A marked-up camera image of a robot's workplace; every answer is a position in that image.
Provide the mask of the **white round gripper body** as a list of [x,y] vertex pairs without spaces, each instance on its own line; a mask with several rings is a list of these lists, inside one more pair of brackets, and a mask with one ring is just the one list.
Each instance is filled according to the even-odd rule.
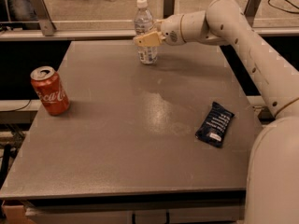
[[165,37],[165,43],[170,46],[179,46],[185,43],[181,31],[183,15],[172,15],[161,23],[161,32]]

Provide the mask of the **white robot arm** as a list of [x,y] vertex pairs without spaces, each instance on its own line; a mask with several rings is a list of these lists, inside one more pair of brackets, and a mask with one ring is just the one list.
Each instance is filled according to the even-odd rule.
[[134,42],[232,46],[275,118],[250,152],[244,224],[299,224],[299,73],[254,31],[239,4],[213,0],[205,11],[156,21]]

